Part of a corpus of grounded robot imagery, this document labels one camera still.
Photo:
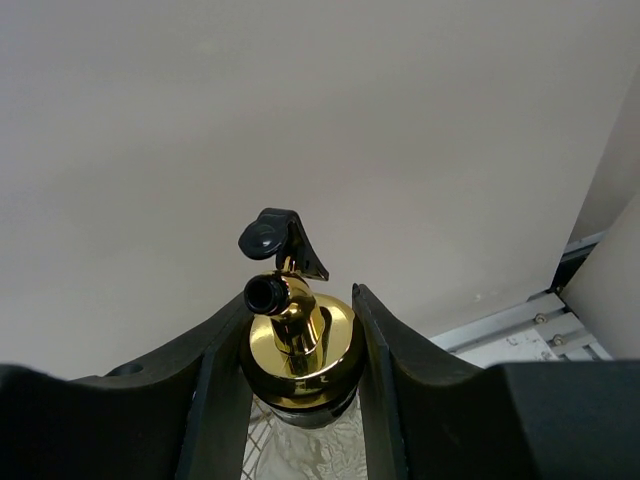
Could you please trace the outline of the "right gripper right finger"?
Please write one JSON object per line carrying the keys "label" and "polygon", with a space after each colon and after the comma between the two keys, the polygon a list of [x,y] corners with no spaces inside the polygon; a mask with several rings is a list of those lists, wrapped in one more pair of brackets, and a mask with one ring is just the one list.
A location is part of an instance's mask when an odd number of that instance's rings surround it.
{"label": "right gripper right finger", "polygon": [[360,384],[372,479],[635,479],[637,361],[486,369],[352,289],[368,360]]}

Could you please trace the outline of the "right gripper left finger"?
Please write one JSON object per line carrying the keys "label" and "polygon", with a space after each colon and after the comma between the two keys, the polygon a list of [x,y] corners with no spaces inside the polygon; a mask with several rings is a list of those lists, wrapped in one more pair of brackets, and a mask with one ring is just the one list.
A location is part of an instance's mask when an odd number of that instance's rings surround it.
{"label": "right gripper left finger", "polygon": [[252,393],[238,361],[250,313],[205,322],[104,376],[1,368],[5,479],[237,479]]}

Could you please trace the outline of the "clear oil bottle gold spout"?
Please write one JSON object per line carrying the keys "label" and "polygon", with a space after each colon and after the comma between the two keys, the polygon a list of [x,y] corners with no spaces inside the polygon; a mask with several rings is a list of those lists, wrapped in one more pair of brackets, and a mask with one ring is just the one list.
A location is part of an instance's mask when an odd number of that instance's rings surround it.
{"label": "clear oil bottle gold spout", "polygon": [[256,478],[366,478],[358,384],[367,348],[360,320],[340,299],[312,289],[329,272],[295,211],[262,210],[238,246],[251,260],[275,260],[243,290],[252,319],[239,361],[272,415]]}

